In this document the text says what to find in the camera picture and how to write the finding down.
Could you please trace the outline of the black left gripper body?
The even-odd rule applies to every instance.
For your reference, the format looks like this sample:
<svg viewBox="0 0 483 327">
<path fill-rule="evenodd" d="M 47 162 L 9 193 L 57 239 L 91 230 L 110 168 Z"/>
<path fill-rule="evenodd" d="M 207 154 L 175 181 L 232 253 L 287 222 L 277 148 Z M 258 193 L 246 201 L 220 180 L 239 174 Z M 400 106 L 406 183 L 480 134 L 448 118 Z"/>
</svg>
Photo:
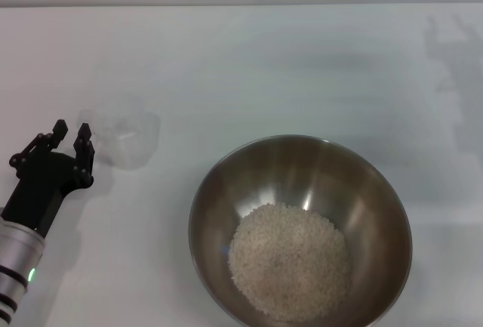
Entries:
<svg viewBox="0 0 483 327">
<path fill-rule="evenodd" d="M 20 164 L 19 182 L 1 216 L 45 238 L 68 194 L 92 186 L 94 152 L 71 157 L 49 152 Z"/>
</svg>

